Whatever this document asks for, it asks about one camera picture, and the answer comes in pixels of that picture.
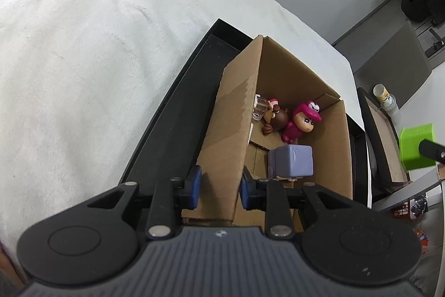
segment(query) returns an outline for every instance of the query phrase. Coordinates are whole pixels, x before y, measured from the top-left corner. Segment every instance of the cardboard box lid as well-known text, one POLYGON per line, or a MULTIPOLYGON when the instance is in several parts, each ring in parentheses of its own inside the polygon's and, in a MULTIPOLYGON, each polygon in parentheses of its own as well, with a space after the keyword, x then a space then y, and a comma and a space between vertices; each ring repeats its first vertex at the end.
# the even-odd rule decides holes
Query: cardboard box lid
POLYGON ((259 35, 224 69, 197 159, 202 167, 199 203, 195 210, 183 210, 185 218, 233 219, 249 142, 262 46, 263 37, 259 35))

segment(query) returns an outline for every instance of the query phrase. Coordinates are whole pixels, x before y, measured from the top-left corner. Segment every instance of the pink toy figure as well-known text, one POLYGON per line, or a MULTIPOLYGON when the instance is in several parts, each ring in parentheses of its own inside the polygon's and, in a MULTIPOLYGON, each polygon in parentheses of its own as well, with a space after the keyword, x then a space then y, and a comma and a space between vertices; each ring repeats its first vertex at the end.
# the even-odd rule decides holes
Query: pink toy figure
POLYGON ((320 122, 319 105, 313 101, 299 104, 292 113, 292 121, 289 121, 281 133, 281 139, 288 144, 293 144, 304 132, 311 132, 314 122, 320 122))

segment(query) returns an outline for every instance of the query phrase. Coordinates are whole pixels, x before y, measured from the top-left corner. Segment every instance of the lavender cube toy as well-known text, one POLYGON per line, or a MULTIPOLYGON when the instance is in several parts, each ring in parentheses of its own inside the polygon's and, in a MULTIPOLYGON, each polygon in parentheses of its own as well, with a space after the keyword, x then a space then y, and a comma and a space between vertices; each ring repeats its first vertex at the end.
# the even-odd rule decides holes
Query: lavender cube toy
POLYGON ((312 148, 307 145, 285 145, 268 153, 268 178, 301 178, 314 174, 312 148))

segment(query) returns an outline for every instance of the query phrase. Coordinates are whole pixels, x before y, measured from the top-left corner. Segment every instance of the black tray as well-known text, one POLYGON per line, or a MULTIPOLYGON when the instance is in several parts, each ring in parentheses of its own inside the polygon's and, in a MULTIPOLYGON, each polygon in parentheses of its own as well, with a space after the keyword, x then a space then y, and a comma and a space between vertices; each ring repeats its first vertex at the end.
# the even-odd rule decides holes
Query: black tray
POLYGON ((348 120, 349 143, 352 161, 352 198, 368 205, 368 152, 366 134, 357 123, 346 115, 348 120))
POLYGON ((162 100, 120 180, 152 193, 156 180, 185 178, 195 165, 224 67, 252 38, 218 19, 193 51, 162 100))

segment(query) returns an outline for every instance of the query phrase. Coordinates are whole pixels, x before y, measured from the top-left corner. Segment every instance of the white bed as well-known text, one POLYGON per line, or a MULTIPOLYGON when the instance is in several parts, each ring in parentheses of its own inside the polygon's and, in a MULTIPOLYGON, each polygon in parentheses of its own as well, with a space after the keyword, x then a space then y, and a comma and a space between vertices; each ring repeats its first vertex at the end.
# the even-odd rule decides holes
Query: white bed
POLYGON ((273 0, 0 0, 0 240, 116 185, 216 19, 269 35, 363 126, 348 61, 273 0))

